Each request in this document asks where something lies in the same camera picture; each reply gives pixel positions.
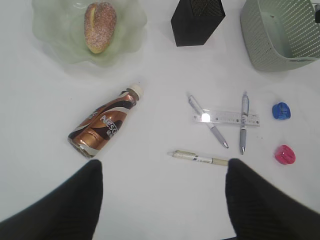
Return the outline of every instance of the white table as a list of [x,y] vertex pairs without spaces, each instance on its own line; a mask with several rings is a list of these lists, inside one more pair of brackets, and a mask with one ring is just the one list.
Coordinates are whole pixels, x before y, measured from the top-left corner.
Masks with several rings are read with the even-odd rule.
[[[112,68],[58,63],[32,34],[31,0],[0,10],[0,220],[33,204],[87,160],[67,136],[93,109],[141,81],[145,95],[97,158],[104,198],[94,240],[220,240],[235,236],[226,199],[226,167],[175,159],[175,149],[240,158],[294,199],[320,212],[320,62],[263,73],[248,58],[240,28],[245,0],[224,0],[226,18],[204,46],[176,47],[170,19],[178,0],[141,0],[144,46]],[[204,108],[239,111],[243,91],[261,127],[249,128],[245,155],[237,126],[218,126],[225,149],[192,122],[186,92]],[[276,121],[272,106],[292,117]],[[281,144],[296,154],[281,165]]]

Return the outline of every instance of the blue pencil sharpener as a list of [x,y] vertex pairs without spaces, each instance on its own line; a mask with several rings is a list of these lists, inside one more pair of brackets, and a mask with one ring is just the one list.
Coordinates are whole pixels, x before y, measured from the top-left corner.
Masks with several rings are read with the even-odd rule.
[[289,106],[280,102],[272,107],[272,114],[275,119],[285,120],[291,118],[291,112]]

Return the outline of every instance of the ruler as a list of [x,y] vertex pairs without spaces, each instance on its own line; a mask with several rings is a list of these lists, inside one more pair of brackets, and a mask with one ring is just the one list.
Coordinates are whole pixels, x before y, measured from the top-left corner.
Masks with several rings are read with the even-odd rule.
[[[214,123],[214,124],[241,124],[241,113],[232,111],[215,111],[203,110],[205,115],[200,116],[193,111],[193,121],[199,123]],[[248,127],[260,127],[260,119],[257,114],[249,114],[246,125]]]

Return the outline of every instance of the bread roll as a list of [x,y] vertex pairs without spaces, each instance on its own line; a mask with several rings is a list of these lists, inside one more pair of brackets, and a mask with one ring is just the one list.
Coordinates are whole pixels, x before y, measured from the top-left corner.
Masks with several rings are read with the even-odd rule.
[[91,52],[99,54],[109,46],[116,22],[116,10],[109,2],[95,2],[88,6],[84,15],[84,35]]

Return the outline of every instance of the white pen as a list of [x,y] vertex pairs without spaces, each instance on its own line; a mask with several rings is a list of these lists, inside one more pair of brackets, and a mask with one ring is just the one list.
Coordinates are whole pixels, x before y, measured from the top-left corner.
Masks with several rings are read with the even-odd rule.
[[249,114],[249,98],[245,91],[242,97],[242,110],[241,110],[241,129],[240,129],[240,153],[243,155],[246,150],[247,138],[247,118]]
[[222,160],[222,159],[213,158],[213,157],[199,156],[195,153],[188,152],[188,151],[176,150],[175,152],[169,153],[169,155],[177,159],[186,159],[186,160],[192,160],[192,161],[202,162],[207,164],[228,166],[227,160]]
[[[197,114],[199,114],[201,117],[203,117],[205,114],[204,110],[200,107],[199,103],[197,102],[197,100],[195,99],[194,96],[190,95],[188,97],[188,101],[189,104],[191,105],[191,107],[196,111]],[[218,141],[225,147],[225,148],[229,148],[227,141],[225,140],[224,136],[222,136],[222,134],[219,132],[219,130],[217,129],[217,127],[212,123],[212,122],[207,122],[206,125],[208,126],[208,128],[210,129],[210,131],[213,133],[213,135],[215,135],[216,139],[218,139]]]

